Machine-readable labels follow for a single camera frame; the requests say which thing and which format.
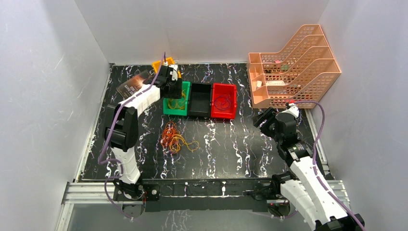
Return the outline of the green plastic bin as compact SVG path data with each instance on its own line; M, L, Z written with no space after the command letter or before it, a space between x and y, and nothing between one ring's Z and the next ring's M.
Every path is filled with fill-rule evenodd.
M163 112L165 115L187 116L190 88L191 83L189 81L183 81L180 99L164 98Z

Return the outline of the black plastic bin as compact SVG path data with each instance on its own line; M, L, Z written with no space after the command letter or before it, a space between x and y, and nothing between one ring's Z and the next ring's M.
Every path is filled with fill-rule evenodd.
M213 84L192 82L188 99L187 116L210 117Z

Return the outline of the red plastic bin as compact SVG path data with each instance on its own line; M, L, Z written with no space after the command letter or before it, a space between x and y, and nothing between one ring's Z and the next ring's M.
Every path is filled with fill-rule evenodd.
M235 119L237 88L234 84L214 83L212 92L212 118Z

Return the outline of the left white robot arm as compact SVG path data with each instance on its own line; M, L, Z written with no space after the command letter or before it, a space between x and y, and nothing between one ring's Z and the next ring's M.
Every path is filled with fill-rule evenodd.
M117 165L119 173L113 177L113 183L128 199L139 200L144 194L135 155L140 137L139 117L161 98L181 98L182 80L178 71L178 65L165 62L154 76L147 71L135 75L119 87L125 94L124 100L107 107L105 143L98 162Z

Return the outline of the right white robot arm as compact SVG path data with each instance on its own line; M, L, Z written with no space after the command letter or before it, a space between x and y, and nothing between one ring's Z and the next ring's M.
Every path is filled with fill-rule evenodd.
M287 199L313 231L363 231L364 220L334 194L316 164L316 152L298 138L299 109L290 104L278 112L270 107L253 117L253 125L272 138L289 171L275 174L269 186L248 192Z

